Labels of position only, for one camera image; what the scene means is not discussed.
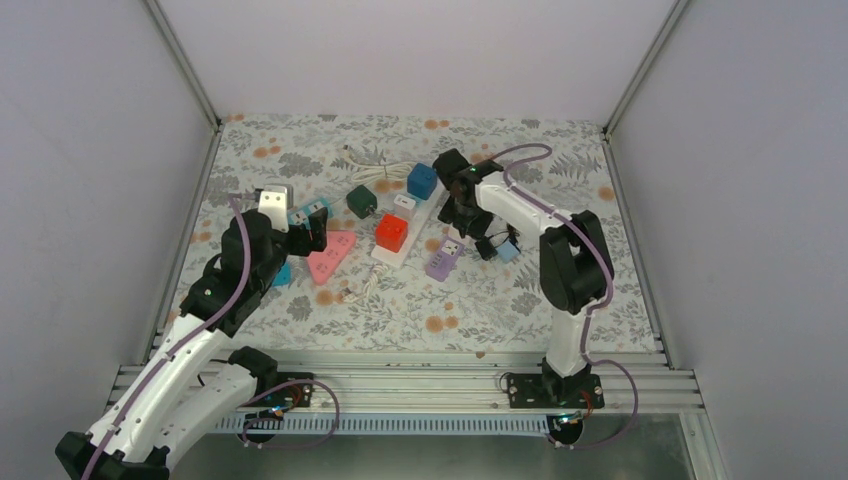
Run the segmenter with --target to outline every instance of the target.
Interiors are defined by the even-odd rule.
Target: white cable
[[[362,293],[360,293],[359,295],[349,293],[345,295],[342,301],[344,301],[344,303],[358,303],[370,297],[371,291],[374,290],[374,288],[380,283],[380,280],[383,278],[383,275],[385,275],[390,268],[391,267],[386,264],[380,264],[374,267],[371,270],[371,276],[368,277],[368,281],[365,282],[365,285],[362,287]]]
[[[358,172],[351,176],[351,181],[355,185],[370,185],[383,178],[393,181],[406,180],[409,172],[415,167],[414,162],[393,163],[391,165],[363,165],[356,163],[353,161],[347,145],[342,148],[342,160],[348,165],[359,169]]]

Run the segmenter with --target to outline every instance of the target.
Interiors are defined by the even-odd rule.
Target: floral tablecloth
[[[591,123],[495,118],[428,119],[391,116],[235,115],[228,119],[200,215],[183,266],[171,317],[203,265],[220,251],[232,218],[229,192],[266,184],[294,186],[295,204],[325,197],[333,205],[329,228],[356,232],[357,243],[333,277],[315,286],[305,259],[289,257],[293,281],[273,288],[236,335],[239,343],[267,349],[387,351],[544,351],[554,309],[539,287],[537,248],[511,263],[483,261],[473,245],[444,283],[424,274],[424,264],[447,231],[435,213],[403,268],[392,270],[359,304],[343,304],[343,292],[359,292],[377,261],[369,255],[379,215],[360,220],[344,195],[355,171],[341,157],[350,146],[355,161],[432,164],[457,148],[472,162],[512,145],[544,142],[553,156],[514,172],[516,180],[567,210],[590,209],[603,223],[616,271],[612,304],[596,315],[590,350],[653,350],[653,336],[624,233],[615,192]],[[507,164],[518,158],[504,157]],[[380,207],[405,192],[404,182],[370,185]]]

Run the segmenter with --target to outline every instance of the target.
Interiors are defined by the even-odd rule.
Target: white wall
[[[219,113],[605,123],[673,0],[162,0]]]
[[[613,135],[736,479],[848,470],[848,3],[696,1]]]
[[[0,477],[103,411],[187,214],[210,128],[140,1],[0,7]]]

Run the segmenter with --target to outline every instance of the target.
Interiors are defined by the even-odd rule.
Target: white power strip
[[[418,207],[415,208],[415,216],[409,221],[409,227],[407,227],[406,241],[403,242],[397,253],[377,245],[371,251],[371,256],[386,265],[391,265],[395,268],[402,267],[403,262],[406,261],[406,257],[409,256],[409,252],[412,250],[412,245],[418,240],[418,236],[421,235],[424,224],[427,223],[427,219],[430,218],[433,210],[439,205],[439,200],[443,193],[445,193],[445,187],[440,182],[436,185],[436,190],[433,191],[430,198],[418,204]]]

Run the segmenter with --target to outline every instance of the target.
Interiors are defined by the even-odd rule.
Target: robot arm
[[[230,356],[213,382],[179,405],[189,383],[229,347],[259,307],[286,257],[326,247],[327,210],[309,216],[310,229],[288,225],[289,192],[286,187],[258,192],[258,209],[241,215],[250,262],[247,282],[232,306],[220,314],[237,292],[245,266],[245,236],[236,219],[221,238],[221,254],[189,288],[181,315],[136,381],[87,433],[68,432],[62,438],[56,455],[71,478],[82,478],[93,461],[91,480],[167,479],[169,470],[221,417],[276,385],[277,362],[244,347]],[[204,329],[213,315],[220,320]]]
[[[555,398],[571,395],[590,373],[580,352],[583,309],[606,291],[602,269],[562,219],[575,224],[595,245],[612,272],[598,217],[584,211],[572,214],[507,182],[503,167],[493,160],[471,165],[456,149],[433,163],[450,198],[439,220],[461,235],[485,237],[494,215],[517,228],[539,246],[542,292],[562,312],[553,319],[551,341],[542,362],[546,388]]]

